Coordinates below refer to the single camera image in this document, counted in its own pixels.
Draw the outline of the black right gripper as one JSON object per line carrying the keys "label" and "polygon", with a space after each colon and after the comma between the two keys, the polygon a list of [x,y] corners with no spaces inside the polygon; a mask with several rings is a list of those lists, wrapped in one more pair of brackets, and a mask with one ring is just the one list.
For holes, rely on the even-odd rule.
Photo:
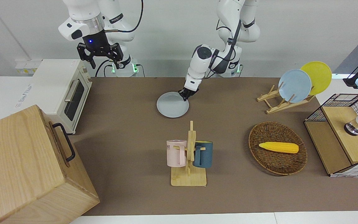
{"label": "black right gripper", "polygon": [[88,47],[84,43],[79,43],[77,45],[77,51],[80,56],[80,59],[89,62],[91,64],[92,69],[96,68],[96,64],[93,59],[94,56],[107,57],[113,60],[115,69],[120,69],[120,63],[124,57],[119,43],[108,44],[106,46],[101,47]]}

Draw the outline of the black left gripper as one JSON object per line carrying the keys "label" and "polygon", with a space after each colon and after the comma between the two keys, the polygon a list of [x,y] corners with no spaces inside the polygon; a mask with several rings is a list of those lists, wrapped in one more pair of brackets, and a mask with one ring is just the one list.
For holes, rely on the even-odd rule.
{"label": "black left gripper", "polygon": [[192,90],[189,90],[189,89],[184,87],[181,90],[181,97],[183,98],[184,101],[187,101],[191,96],[193,96],[198,91],[199,91],[199,88],[197,88],[196,91],[192,91]]}

